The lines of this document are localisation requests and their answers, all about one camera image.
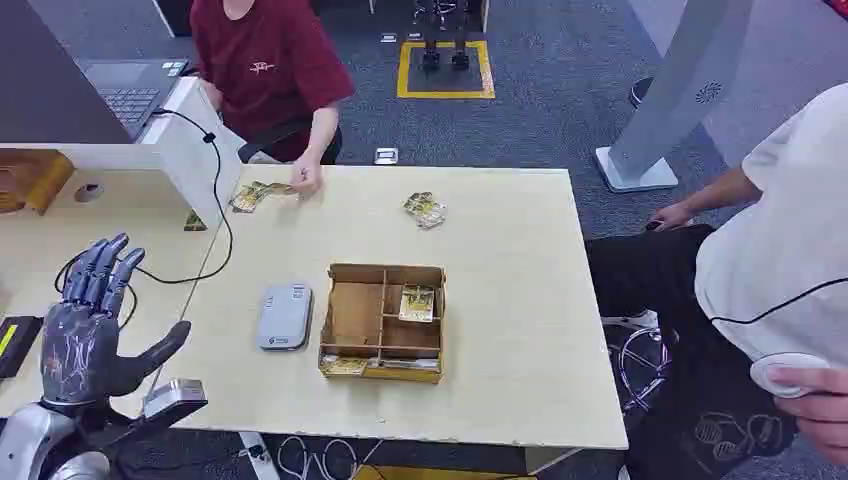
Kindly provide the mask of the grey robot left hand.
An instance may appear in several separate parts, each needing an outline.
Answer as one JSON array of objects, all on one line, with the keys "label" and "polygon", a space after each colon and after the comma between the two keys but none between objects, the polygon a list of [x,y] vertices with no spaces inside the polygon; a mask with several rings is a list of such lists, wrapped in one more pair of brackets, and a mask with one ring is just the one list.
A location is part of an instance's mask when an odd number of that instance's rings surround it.
[{"label": "grey robot left hand", "polygon": [[44,320],[40,371],[42,400],[53,405],[87,405],[134,392],[186,342],[188,321],[177,322],[142,353],[118,354],[118,317],[133,270],[145,257],[135,248],[118,255],[129,236],[100,239],[69,267],[60,300]]}]

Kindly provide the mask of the white-shirted person's right hand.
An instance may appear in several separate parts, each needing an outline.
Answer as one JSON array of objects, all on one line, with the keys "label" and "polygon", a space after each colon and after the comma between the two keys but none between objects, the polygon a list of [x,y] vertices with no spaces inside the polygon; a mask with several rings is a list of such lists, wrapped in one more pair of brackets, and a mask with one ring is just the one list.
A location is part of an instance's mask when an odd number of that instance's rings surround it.
[{"label": "white-shirted person's right hand", "polygon": [[689,225],[696,212],[685,202],[677,202],[655,212],[646,225],[647,231],[667,231]]}]

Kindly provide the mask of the red-shirted person's hand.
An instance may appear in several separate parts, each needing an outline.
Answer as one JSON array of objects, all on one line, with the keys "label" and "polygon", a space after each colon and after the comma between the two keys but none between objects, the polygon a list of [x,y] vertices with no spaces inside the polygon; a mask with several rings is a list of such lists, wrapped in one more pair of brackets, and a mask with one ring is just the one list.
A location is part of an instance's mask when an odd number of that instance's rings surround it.
[{"label": "red-shirted person's hand", "polygon": [[291,164],[290,185],[301,195],[312,195],[322,185],[321,156],[305,151]]}]

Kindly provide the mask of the white-shirted person's left hand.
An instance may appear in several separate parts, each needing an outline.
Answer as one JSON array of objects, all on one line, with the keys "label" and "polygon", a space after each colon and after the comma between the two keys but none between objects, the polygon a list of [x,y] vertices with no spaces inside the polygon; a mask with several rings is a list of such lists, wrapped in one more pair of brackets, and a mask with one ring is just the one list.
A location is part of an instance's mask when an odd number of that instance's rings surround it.
[{"label": "white-shirted person's left hand", "polygon": [[799,430],[831,463],[847,465],[847,370],[842,368],[777,368],[776,383],[807,388],[802,397],[776,398],[775,404],[796,419]]}]

